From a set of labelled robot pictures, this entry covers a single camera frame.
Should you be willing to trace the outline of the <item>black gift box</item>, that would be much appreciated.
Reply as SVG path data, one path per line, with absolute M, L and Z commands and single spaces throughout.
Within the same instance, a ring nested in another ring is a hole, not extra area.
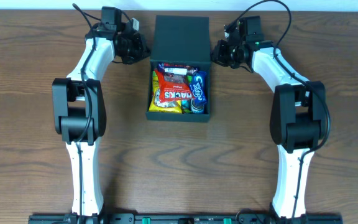
M 159 63 L 191 65 L 206 72 L 204 90 L 208 100 L 200 114 L 175 114 L 150 112 L 148 120 L 207 123 L 211 117 L 211 43 L 209 18 L 189 16 L 157 15 L 155 20 L 154 44 L 150 55 L 150 70 Z

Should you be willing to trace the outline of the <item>blue Dairy Milk bar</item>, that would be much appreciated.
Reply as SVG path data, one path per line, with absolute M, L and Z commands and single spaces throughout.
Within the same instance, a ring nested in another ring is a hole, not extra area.
M 171 63 L 159 63 L 157 65 L 159 72 L 172 73 L 176 75 L 193 75 L 198 71 L 197 68 L 189 65 L 177 65 Z

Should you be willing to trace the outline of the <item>blue Eclipse mint box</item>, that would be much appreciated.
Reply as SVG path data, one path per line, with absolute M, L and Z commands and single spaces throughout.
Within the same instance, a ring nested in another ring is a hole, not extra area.
M 208 102 L 204 90 L 206 75 L 207 73 L 205 71 L 198 71 L 191 76 L 189 88 L 193 95 L 193 101 L 196 106 L 205 105 Z

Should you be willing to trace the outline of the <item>blue Oreo cookie pack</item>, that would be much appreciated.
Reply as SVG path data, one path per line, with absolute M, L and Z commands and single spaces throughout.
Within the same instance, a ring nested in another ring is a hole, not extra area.
M 195 99 L 191 100 L 190 109 L 191 109 L 191 112 L 194 114 L 203 114 L 204 113 L 204 105 L 195 103 Z

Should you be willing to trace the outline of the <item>red snack bag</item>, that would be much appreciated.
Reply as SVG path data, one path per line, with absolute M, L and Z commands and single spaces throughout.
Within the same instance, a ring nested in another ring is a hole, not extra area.
M 160 72 L 157 69 L 154 72 L 158 77 L 160 88 L 159 100 L 161 102 L 190 100 L 194 98 L 186 75 Z

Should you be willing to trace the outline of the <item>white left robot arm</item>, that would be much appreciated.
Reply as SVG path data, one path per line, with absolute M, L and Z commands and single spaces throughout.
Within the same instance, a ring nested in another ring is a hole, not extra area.
M 67 223 L 102 223 L 104 198 L 99 180 L 99 145 L 106 130 L 101 81 L 116 57 L 132 65 L 150 56 L 139 21 L 104 6 L 101 18 L 89 25 L 85 50 L 65 78 L 52 83 L 53 117 L 70 156 L 73 205 Z

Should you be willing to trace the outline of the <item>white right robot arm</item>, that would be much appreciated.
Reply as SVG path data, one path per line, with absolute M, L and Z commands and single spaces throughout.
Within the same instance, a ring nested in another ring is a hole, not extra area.
M 259 74 L 273 91 L 270 135 L 278 149 L 278 177 L 271 203 L 275 223 L 306 223 L 305 190 L 314 152 L 328 137 L 325 87 L 300 75 L 271 40 L 265 40 L 259 16 L 224 26 L 225 38 L 211 60 L 223 67 Z

